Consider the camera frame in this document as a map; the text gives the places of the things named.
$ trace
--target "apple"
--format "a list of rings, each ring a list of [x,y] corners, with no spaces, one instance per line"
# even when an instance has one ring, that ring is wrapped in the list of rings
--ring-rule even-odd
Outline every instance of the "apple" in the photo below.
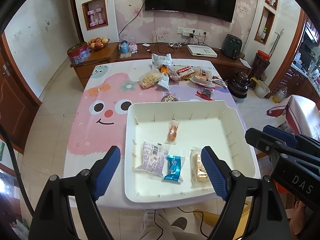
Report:
[[[103,39],[101,40],[102,44],[106,44],[108,41],[109,41],[108,38],[103,38]]]
[[[95,49],[101,49],[101,47],[103,47],[103,44],[101,41],[96,41],[94,44],[94,48]]]

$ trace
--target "white cloth with red stripe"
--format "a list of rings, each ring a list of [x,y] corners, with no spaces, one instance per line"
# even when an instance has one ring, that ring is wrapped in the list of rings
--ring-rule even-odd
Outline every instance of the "white cloth with red stripe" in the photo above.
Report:
[[[308,98],[292,95],[267,111],[267,115],[285,118],[292,132],[320,141],[320,112],[316,103]]]

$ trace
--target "floral wallpaper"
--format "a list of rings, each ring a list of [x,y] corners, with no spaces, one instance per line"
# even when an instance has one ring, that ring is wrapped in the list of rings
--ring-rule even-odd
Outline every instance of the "floral wallpaper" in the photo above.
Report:
[[[144,0],[114,0],[118,31],[130,22],[138,13]],[[248,39],[258,0],[237,0],[232,23],[212,17],[178,12],[146,12],[144,8],[138,17],[130,23],[120,35],[120,40],[135,38],[137,43],[177,42],[186,37],[177,34],[177,28],[201,29],[206,34],[205,43],[220,48],[227,33],[241,38],[243,47]],[[198,42],[189,39],[189,43]]]

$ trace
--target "pink cartoon monster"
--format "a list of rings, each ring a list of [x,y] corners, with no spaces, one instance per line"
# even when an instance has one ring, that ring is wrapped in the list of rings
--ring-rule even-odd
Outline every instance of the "pink cartoon monster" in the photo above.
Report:
[[[107,152],[116,145],[123,156],[129,106],[159,102],[161,97],[156,86],[144,90],[125,73],[114,74],[98,87],[85,90],[72,125],[69,152],[88,155]]]

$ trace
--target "white plastic bin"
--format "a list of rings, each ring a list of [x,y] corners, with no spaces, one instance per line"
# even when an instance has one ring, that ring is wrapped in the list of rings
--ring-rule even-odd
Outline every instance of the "white plastic bin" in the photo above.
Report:
[[[143,139],[163,144],[166,141],[169,122],[174,118],[180,125],[176,145],[169,154],[184,156],[181,169],[183,183],[178,184],[133,170],[142,163]],[[230,168],[248,177],[260,177],[250,146],[244,139],[245,131],[235,108],[225,101],[189,101],[136,103],[129,107],[124,163],[124,186],[127,198],[133,202],[151,203],[196,198],[211,194],[191,187],[190,153],[193,147],[211,146],[218,158]]]

